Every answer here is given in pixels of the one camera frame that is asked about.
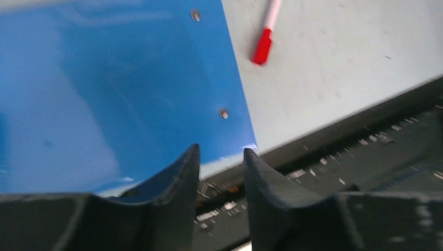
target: table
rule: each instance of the table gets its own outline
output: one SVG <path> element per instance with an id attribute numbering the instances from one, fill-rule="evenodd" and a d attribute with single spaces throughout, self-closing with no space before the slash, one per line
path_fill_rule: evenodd
<path id="1" fill-rule="evenodd" d="M 0 10 L 55 1 L 0 0 Z M 266 5 L 223 0 L 259 153 L 443 73 L 439 0 L 283 1 L 269 62 L 259 67 L 249 58 Z M 237 155 L 203 165 L 201 177 L 241 160 Z"/>

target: blue panel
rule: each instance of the blue panel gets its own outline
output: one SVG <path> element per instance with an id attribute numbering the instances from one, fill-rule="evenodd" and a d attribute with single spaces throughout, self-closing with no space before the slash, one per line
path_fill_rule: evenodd
<path id="1" fill-rule="evenodd" d="M 86 0 L 0 16 L 0 192 L 139 182 L 191 143 L 203 163 L 255 145 L 220 0 Z"/>

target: screw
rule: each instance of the screw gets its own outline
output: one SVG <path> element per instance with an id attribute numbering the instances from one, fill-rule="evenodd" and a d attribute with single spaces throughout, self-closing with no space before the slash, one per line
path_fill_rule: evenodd
<path id="1" fill-rule="evenodd" d="M 200 12 L 198 9 L 191 10 L 191 17 L 194 21 L 200 22 Z"/>
<path id="2" fill-rule="evenodd" d="M 220 117 L 222 117 L 224 119 L 227 119 L 229 117 L 228 110 L 226 110 L 225 108 L 220 110 L 220 112 L 218 114 L 220 115 Z"/>

